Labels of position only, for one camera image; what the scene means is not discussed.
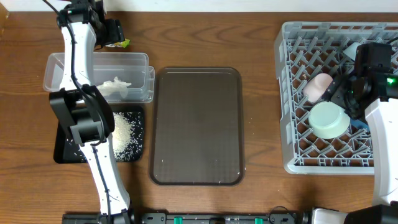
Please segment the yellow green snack wrapper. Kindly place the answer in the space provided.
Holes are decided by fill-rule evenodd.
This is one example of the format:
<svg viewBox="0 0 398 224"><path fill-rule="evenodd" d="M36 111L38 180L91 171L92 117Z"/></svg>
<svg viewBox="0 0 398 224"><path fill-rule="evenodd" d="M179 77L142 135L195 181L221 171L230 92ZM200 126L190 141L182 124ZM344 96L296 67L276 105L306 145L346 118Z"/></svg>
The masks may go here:
<svg viewBox="0 0 398 224"><path fill-rule="evenodd" d="M126 48L128 46L130 46L130 39L124 39L124 41L122 42L115 42L113 44L108 44L106 45L107 47L119 47L119 48Z"/></svg>

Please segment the dark blue plate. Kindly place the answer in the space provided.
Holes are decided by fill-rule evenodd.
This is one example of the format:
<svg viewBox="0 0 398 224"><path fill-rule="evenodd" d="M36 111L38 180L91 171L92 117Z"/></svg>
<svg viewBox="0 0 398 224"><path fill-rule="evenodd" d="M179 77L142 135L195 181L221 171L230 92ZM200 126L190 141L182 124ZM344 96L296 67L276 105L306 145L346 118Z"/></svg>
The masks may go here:
<svg viewBox="0 0 398 224"><path fill-rule="evenodd" d="M351 119L350 124L354 126L356 129L365 129L367 132L370 132L369 126L359 119Z"/></svg>

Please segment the mint green bowl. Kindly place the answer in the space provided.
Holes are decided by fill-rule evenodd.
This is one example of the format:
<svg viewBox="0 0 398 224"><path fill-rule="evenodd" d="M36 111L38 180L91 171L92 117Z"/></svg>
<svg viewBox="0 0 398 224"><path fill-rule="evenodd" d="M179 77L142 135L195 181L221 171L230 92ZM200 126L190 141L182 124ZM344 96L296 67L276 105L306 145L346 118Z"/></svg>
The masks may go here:
<svg viewBox="0 0 398 224"><path fill-rule="evenodd" d="M332 102L317 103L311 110L308 122L318 138L333 139L341 136L350 125L344 109Z"/></svg>

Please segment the pink cup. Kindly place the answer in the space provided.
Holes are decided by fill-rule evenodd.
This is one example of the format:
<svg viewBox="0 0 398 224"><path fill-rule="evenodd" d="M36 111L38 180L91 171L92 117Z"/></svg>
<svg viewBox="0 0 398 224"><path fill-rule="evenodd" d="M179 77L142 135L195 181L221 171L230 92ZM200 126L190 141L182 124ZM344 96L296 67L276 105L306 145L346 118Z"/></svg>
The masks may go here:
<svg viewBox="0 0 398 224"><path fill-rule="evenodd" d="M329 74L320 73L304 86L303 94L308 97L309 102L316 103L332 81L333 79Z"/></svg>

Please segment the light blue small bowl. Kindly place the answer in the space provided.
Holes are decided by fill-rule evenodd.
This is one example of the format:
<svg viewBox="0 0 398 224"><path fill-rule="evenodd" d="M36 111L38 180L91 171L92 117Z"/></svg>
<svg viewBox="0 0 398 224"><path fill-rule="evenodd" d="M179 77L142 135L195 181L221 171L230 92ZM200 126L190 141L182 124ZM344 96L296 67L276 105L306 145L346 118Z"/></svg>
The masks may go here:
<svg viewBox="0 0 398 224"><path fill-rule="evenodd" d="M351 60L355 61L356 59L356 52L357 52L357 48L360 46L361 44L359 42L353 42L350 46L348 46L343 53L349 57Z"/></svg>

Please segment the white tissue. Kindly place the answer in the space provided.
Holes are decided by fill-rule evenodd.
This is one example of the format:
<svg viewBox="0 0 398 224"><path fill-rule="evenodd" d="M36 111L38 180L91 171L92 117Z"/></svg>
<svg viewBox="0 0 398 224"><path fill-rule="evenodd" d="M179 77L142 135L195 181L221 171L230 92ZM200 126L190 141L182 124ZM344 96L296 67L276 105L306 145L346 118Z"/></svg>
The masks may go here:
<svg viewBox="0 0 398 224"><path fill-rule="evenodd" d="M103 84L98 85L97 89L103 96L119 93L122 98L125 98L128 95L128 87L131 85L132 83L123 82L118 77L115 77L113 82L110 80L105 81Z"/></svg>

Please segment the pile of white rice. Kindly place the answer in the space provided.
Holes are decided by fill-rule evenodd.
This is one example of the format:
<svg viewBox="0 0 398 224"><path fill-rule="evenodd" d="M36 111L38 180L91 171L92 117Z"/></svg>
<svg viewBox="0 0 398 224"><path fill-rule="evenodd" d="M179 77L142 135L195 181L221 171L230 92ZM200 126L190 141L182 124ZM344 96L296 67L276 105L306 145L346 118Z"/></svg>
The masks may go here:
<svg viewBox="0 0 398 224"><path fill-rule="evenodd" d="M144 149L144 113L142 111L114 112L113 152L117 162L133 162L142 157ZM85 156L72 140L64 142L64 163L86 162Z"/></svg>

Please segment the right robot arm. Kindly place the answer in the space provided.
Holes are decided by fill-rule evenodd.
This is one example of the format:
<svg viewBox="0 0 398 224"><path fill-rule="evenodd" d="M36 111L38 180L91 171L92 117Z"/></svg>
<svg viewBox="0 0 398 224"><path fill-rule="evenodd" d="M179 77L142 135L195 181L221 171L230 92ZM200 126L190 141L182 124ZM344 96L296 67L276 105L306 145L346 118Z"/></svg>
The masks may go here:
<svg viewBox="0 0 398 224"><path fill-rule="evenodd" d="M363 120L370 131L374 160L371 207L349 213L314 208L303 223L397 223L397 75L391 66L392 41L353 43L345 55L354 60L348 77L332 80L323 101L309 113L317 137L341 136L350 121Z"/></svg>

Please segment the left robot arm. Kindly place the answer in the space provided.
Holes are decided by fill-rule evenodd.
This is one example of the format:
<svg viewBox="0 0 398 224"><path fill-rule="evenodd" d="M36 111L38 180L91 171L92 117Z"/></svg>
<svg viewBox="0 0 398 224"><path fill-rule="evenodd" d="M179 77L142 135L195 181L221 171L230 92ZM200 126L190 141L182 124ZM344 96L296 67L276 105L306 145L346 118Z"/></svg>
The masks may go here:
<svg viewBox="0 0 398 224"><path fill-rule="evenodd" d="M65 66L60 89L49 94L49 102L65 136L89 164L100 200L99 213L64 214L62 222L134 223L113 152L113 111L92 83L95 47L124 41L121 23L105 18L103 1L71 1L56 14L65 43Z"/></svg>

